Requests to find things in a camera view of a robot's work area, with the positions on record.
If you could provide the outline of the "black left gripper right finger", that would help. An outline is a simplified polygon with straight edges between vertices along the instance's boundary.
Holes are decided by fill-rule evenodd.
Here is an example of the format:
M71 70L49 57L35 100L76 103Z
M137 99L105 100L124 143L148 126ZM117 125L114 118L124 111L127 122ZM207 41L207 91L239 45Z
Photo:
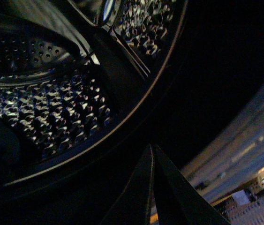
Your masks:
M159 146L153 152L154 196L161 225L230 224L196 192Z

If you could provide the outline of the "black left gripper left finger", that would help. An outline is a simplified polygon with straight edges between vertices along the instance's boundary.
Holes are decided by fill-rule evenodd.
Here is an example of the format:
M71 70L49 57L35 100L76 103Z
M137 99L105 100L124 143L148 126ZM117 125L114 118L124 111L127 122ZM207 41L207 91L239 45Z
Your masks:
M144 149L123 192L100 222L101 225L150 224L154 168L154 155L149 144Z

